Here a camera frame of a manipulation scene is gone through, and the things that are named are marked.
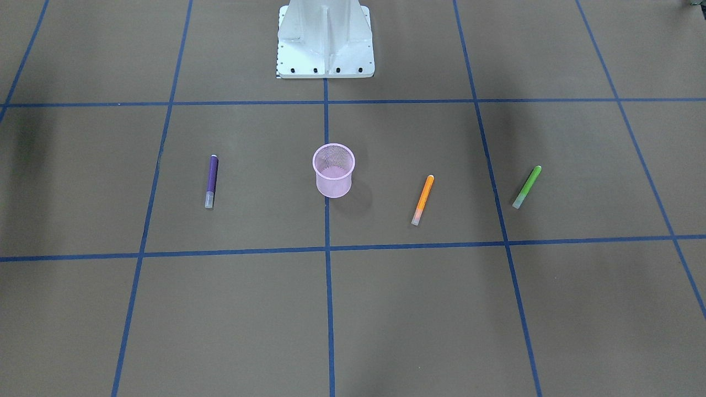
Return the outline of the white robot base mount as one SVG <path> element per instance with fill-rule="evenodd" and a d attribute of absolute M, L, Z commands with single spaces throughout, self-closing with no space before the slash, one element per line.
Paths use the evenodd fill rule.
<path fill-rule="evenodd" d="M 278 16 L 277 78 L 374 76 L 369 7 L 358 1 L 290 1 Z"/>

